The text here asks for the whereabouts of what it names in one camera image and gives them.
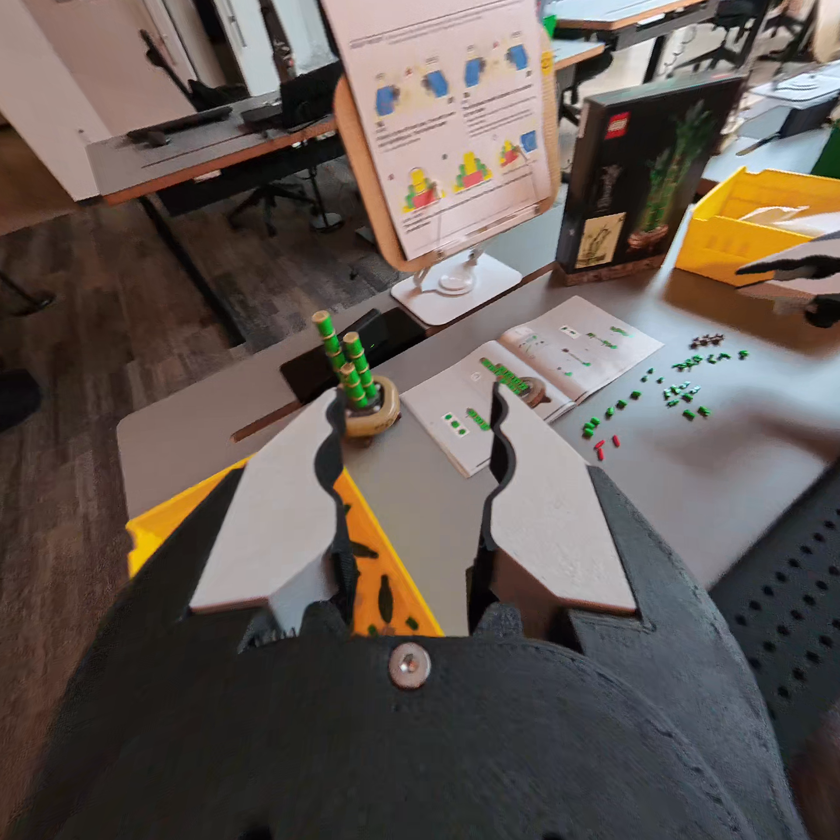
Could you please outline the green bin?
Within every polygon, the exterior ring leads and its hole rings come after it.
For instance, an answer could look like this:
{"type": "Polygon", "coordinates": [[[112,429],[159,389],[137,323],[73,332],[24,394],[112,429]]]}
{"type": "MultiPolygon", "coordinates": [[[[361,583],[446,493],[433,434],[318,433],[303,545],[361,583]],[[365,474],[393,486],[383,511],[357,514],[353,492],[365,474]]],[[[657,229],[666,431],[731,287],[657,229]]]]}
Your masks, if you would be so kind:
{"type": "Polygon", "coordinates": [[[839,180],[839,119],[833,123],[811,175],[839,180]]]}

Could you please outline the grey background desk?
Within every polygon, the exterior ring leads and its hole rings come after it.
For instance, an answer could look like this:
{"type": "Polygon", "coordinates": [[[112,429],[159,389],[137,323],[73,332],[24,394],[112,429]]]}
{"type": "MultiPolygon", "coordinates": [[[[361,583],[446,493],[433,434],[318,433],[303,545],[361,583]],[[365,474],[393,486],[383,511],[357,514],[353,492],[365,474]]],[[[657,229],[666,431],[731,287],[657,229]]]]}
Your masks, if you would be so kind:
{"type": "Polygon", "coordinates": [[[337,131],[332,114],[292,133],[257,131],[245,125],[243,111],[275,99],[277,94],[271,93],[236,101],[227,121],[178,133],[160,148],[133,143],[127,135],[90,143],[87,158],[97,194],[106,204],[117,206],[337,131]]]}

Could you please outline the black perforated panel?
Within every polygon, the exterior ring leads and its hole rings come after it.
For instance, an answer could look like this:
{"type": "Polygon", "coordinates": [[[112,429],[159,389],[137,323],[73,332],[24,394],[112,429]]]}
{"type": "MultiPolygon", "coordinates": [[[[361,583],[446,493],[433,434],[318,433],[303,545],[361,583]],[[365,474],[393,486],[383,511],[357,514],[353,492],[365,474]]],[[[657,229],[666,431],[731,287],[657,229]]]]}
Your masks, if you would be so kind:
{"type": "Polygon", "coordinates": [[[839,693],[839,465],[795,500],[710,591],[789,763],[839,693]]]}

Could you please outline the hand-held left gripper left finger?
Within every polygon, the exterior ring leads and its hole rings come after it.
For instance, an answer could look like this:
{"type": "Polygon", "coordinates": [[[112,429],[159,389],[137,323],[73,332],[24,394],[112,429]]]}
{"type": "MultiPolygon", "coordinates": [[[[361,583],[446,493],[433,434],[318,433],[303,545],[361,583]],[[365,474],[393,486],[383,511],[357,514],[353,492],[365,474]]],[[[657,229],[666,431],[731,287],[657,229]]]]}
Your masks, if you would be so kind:
{"type": "Polygon", "coordinates": [[[285,636],[309,607],[352,634],[359,572],[343,500],[345,394],[328,390],[253,455],[198,580],[191,612],[263,607],[285,636]]]}

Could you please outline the black office chair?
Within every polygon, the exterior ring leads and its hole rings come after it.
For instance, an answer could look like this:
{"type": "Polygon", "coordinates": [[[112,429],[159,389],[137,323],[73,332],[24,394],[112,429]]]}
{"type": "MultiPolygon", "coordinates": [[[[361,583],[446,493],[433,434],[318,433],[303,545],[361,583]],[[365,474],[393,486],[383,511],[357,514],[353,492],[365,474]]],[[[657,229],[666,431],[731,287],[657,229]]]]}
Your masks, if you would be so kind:
{"type": "Polygon", "coordinates": [[[339,213],[327,209],[322,197],[316,172],[310,171],[307,179],[308,187],[285,185],[280,182],[269,182],[255,189],[248,197],[226,215],[227,223],[233,230],[241,228],[241,217],[246,211],[258,208],[266,234],[277,236],[277,226],[274,224],[273,213],[279,200],[288,201],[307,208],[310,214],[310,228],[320,234],[328,234],[341,229],[344,224],[339,213]]]}

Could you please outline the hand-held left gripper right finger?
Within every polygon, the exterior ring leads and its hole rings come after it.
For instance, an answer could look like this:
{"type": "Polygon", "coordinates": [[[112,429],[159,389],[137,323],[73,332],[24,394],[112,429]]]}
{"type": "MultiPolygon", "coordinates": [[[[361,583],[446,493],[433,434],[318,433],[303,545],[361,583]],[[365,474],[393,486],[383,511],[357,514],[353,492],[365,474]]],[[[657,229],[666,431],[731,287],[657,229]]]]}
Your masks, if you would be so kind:
{"type": "Polygon", "coordinates": [[[590,465],[506,386],[490,405],[489,470],[467,616],[518,610],[527,636],[549,636],[564,611],[637,617],[637,601],[590,465]]]}

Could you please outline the wooden edged background desk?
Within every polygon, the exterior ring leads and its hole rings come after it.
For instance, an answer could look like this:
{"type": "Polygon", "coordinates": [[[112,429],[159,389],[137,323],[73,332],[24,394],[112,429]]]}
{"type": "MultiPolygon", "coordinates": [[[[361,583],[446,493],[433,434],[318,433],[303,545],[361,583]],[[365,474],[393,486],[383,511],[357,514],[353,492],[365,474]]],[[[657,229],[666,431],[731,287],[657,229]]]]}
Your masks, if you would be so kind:
{"type": "Polygon", "coordinates": [[[542,11],[562,31],[593,34],[614,50],[653,42],[645,82],[654,79],[668,37],[714,18],[719,1],[559,1],[542,11]]]}

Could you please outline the paper bags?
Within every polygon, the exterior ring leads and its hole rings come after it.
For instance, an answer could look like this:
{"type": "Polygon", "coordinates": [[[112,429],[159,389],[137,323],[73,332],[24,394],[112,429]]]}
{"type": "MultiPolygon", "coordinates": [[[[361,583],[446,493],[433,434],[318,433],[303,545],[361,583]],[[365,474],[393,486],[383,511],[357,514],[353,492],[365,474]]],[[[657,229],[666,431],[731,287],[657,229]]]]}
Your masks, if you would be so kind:
{"type": "Polygon", "coordinates": [[[811,205],[760,206],[736,220],[781,230],[810,239],[839,232],[839,210],[817,212],[811,205]]]}

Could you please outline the pile of dark green leaves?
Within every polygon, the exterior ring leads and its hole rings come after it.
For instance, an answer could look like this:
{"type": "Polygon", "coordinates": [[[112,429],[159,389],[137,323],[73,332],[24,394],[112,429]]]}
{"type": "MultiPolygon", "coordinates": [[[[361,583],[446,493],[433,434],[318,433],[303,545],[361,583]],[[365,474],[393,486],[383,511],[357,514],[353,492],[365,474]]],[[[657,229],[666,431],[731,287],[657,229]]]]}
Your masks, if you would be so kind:
{"type": "Polygon", "coordinates": [[[434,621],[411,576],[372,511],[344,500],[351,549],[359,578],[353,604],[353,634],[363,637],[436,634],[434,621]]]}

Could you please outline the black lego set box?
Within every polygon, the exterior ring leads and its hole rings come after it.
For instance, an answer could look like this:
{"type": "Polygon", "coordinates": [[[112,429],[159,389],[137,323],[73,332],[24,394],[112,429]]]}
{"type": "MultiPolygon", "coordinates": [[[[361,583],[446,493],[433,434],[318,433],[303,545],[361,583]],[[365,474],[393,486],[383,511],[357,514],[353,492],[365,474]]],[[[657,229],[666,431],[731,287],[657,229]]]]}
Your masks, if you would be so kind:
{"type": "Polygon", "coordinates": [[[705,71],[584,101],[554,260],[559,282],[662,265],[747,76],[705,71]]]}

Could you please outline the open instruction booklet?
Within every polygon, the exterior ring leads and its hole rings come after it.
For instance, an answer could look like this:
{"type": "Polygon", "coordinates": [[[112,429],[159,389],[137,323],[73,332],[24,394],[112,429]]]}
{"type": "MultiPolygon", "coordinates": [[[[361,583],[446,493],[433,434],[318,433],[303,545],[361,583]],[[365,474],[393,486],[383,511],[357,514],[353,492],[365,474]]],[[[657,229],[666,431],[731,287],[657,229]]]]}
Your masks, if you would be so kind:
{"type": "Polygon", "coordinates": [[[489,464],[492,387],[500,383],[551,423],[656,352],[662,343],[582,297],[481,344],[402,394],[465,477],[489,464]]]}

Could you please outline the cluster of green clips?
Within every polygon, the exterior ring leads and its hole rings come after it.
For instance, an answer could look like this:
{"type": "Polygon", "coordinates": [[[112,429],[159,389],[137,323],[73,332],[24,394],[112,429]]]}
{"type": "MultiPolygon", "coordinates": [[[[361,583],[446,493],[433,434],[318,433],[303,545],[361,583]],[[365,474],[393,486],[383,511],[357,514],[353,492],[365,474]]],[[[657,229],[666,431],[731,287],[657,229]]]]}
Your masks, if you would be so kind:
{"type": "Polygon", "coordinates": [[[708,404],[701,400],[706,396],[702,388],[702,385],[693,385],[691,382],[685,381],[663,389],[661,399],[666,410],[682,417],[689,423],[694,423],[700,419],[709,419],[712,416],[712,410],[708,404]]]}

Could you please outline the black monitor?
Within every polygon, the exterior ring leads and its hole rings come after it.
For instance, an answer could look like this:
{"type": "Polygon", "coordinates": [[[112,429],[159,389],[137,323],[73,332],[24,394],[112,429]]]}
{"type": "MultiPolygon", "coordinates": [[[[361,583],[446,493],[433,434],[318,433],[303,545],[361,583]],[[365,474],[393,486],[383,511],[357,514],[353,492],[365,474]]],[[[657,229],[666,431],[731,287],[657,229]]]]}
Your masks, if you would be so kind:
{"type": "Polygon", "coordinates": [[[340,61],[311,70],[280,84],[280,127],[291,133],[332,113],[333,97],[343,74],[340,61]]]}

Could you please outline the row of green cylinders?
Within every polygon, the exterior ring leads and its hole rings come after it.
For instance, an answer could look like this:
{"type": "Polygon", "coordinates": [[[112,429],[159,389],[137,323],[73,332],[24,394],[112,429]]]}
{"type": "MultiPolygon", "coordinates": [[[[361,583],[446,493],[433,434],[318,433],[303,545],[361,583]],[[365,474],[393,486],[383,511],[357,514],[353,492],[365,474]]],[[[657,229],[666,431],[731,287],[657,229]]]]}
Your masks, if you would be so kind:
{"type": "Polygon", "coordinates": [[[618,417],[624,415],[630,406],[636,405],[642,399],[643,394],[642,390],[636,389],[615,402],[604,405],[599,413],[594,413],[584,420],[581,435],[585,438],[593,438],[598,434],[604,434],[610,424],[616,423],[618,417]]]}

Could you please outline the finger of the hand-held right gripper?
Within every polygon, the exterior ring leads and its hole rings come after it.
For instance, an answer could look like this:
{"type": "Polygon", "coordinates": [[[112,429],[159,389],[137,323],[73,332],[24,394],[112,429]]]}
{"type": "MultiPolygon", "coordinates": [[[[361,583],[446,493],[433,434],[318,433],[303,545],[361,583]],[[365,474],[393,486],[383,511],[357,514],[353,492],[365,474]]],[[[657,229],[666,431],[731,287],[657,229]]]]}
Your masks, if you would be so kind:
{"type": "Polygon", "coordinates": [[[836,231],[755,260],[737,269],[736,275],[836,275],[838,272],[839,231],[836,231]]]}
{"type": "Polygon", "coordinates": [[[773,278],[738,289],[744,298],[771,301],[775,306],[809,306],[819,297],[838,293],[839,273],[822,278],[773,278]]]}

